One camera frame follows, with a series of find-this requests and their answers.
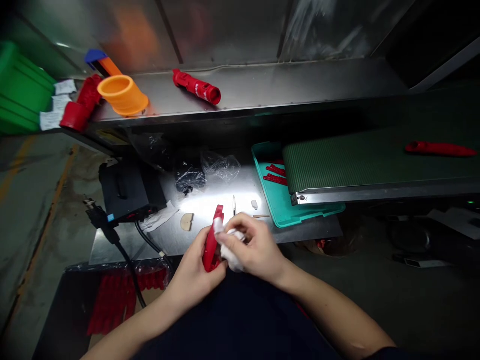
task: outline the green conveyor belt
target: green conveyor belt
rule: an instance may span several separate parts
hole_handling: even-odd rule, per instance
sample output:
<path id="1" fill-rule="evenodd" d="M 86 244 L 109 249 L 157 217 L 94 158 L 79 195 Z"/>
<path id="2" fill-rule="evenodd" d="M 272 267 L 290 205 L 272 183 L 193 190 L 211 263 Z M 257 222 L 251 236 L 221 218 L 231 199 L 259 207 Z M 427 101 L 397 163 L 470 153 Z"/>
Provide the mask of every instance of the green conveyor belt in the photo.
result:
<path id="1" fill-rule="evenodd" d="M 480 155 L 469 158 L 412 155 L 412 141 L 454 143 L 480 150 L 478 134 L 454 128 L 388 128 L 295 143 L 283 159 L 290 194 L 305 189 L 480 178 Z"/>

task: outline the paper tag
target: paper tag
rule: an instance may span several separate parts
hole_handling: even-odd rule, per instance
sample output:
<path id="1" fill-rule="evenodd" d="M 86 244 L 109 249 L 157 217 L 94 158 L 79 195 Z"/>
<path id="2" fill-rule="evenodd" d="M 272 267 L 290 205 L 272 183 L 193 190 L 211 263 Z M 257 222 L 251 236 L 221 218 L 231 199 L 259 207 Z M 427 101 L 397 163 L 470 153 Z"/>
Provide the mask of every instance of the paper tag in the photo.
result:
<path id="1" fill-rule="evenodd" d="M 54 112 L 61 112 L 65 111 L 67 104 L 71 102 L 70 96 L 68 95 L 58 95 L 52 96 L 51 99 L 53 100 L 53 110 Z"/>
<path id="2" fill-rule="evenodd" d="M 75 87 L 75 81 L 72 79 L 55 84 L 55 95 L 71 94 L 76 91 L 77 88 Z"/>
<path id="3" fill-rule="evenodd" d="M 63 117 L 63 111 L 40 112 L 40 129 L 42 131 L 59 129 Z"/>

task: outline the stainless steel table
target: stainless steel table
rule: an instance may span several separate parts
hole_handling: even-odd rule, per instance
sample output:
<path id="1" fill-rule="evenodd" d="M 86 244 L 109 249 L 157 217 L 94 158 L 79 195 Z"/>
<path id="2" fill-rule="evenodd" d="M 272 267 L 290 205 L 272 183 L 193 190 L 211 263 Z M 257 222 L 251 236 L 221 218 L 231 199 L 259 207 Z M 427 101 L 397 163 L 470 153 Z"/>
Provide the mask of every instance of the stainless steel table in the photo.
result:
<path id="1" fill-rule="evenodd" d="M 249 215 L 271 215 L 260 179 L 249 149 L 234 149 L 233 154 L 241 164 L 241 170 L 235 180 L 225 183 L 217 176 L 208 176 L 204 188 L 196 189 L 185 196 L 175 187 L 173 174 L 164 174 L 160 183 L 167 201 L 171 200 L 179 210 L 169 221 L 150 233 L 153 241 L 160 245 L 167 255 L 183 255 L 198 232 L 212 224 L 217 205 L 223 205 L 225 224 L 233 216 L 233 196 L 236 199 L 237 212 Z M 256 200 L 258 210 L 252 208 L 251 201 Z M 194 214 L 191 231 L 181 229 L 180 219 L 184 214 Z M 335 215 L 317 217 L 302 224 L 280 229 L 271 217 L 262 218 L 273 233 L 277 243 L 291 243 L 313 239 L 341 236 L 342 229 Z M 153 259 L 158 255 L 140 237 L 135 225 L 123 223 L 116 228 L 123 247 L 133 260 Z M 111 245 L 101 230 L 97 230 L 90 265 L 122 262 L 124 259 L 117 248 Z"/>

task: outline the right hand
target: right hand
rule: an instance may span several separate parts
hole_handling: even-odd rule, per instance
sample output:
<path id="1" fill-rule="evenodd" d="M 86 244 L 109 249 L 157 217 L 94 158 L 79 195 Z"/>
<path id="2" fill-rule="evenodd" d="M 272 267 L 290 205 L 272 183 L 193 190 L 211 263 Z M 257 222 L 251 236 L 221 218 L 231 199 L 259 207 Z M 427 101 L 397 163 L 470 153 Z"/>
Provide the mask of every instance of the right hand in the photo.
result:
<path id="1" fill-rule="evenodd" d="M 236 255 L 248 273 L 275 284 L 283 276 L 288 260 L 280 252 L 267 224 L 242 212 L 228 222 L 225 232 L 231 229 L 244 233 L 248 244 L 223 232 L 218 234 L 218 241 Z"/>

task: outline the orange cylinder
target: orange cylinder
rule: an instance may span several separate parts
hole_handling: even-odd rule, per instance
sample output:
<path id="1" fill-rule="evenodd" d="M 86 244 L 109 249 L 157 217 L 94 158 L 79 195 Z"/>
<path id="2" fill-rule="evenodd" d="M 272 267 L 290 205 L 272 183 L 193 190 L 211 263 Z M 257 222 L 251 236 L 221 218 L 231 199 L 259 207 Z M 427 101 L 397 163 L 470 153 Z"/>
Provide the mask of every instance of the orange cylinder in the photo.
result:
<path id="1" fill-rule="evenodd" d="M 98 84 L 98 92 L 123 117 L 137 115 L 147 108 L 149 98 L 140 91 L 130 76 L 116 75 L 107 77 Z"/>

